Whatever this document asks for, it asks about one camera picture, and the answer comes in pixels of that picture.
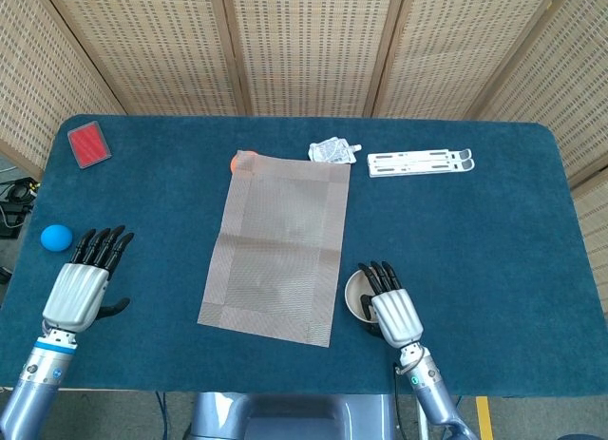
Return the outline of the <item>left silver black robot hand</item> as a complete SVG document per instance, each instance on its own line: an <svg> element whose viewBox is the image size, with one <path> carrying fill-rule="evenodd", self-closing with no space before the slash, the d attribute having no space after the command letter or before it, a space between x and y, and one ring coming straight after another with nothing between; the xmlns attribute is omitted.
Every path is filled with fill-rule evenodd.
<svg viewBox="0 0 608 440"><path fill-rule="evenodd" d="M134 238L124 229L123 225L101 231L90 229L82 235L50 291L42 313L44 335L55 330L81 333L94 321L116 316L129 306L128 297L103 305L107 285Z"/></svg>

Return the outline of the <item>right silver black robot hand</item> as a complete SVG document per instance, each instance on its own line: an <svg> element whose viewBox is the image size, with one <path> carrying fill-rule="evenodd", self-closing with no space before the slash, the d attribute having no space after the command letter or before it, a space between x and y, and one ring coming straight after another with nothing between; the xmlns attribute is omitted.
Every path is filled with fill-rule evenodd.
<svg viewBox="0 0 608 440"><path fill-rule="evenodd" d="M424 327L413 302L387 261L358 264L372 289L372 295L360 296L364 318L374 312L379 331L391 347L401 349L418 342Z"/></svg>

